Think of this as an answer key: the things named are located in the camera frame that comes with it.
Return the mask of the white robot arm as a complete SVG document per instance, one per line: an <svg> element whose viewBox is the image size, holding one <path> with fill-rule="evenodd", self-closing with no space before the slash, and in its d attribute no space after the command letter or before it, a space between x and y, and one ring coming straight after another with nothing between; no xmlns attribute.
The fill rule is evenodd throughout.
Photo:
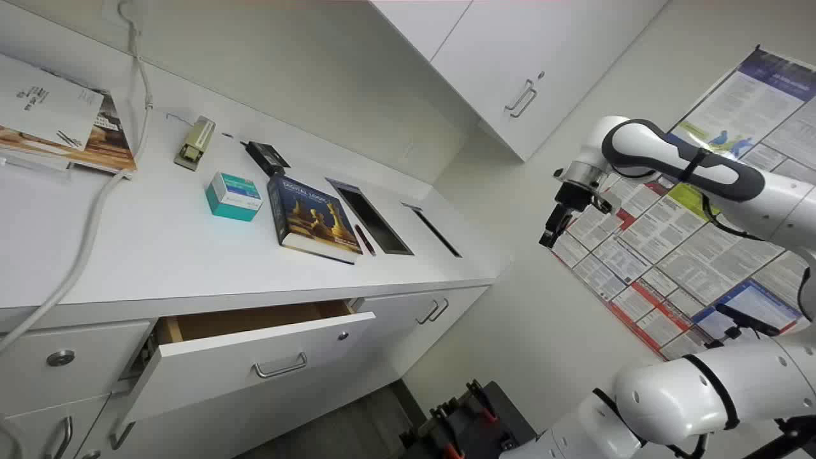
<svg viewBox="0 0 816 459"><path fill-rule="evenodd" d="M816 187L668 138L656 123L603 118L558 174L544 239L597 202L605 174L664 174L702 192L730 221L809 261L816 254ZM809 415L816 405L816 323L784 336L725 344L614 374L540 435L499 459L632 459L643 446L749 420Z"/></svg>

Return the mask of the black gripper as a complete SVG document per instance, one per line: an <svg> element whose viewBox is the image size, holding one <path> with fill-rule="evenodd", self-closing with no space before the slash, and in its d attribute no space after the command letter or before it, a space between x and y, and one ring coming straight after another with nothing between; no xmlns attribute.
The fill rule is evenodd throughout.
<svg viewBox="0 0 816 459"><path fill-rule="evenodd" d="M554 247L555 239L566 233L572 215L583 212L587 206L594 206L603 215L613 212L613 203L603 199L597 189L564 182L555 194L555 206L545 220L540 245Z"/></svg>

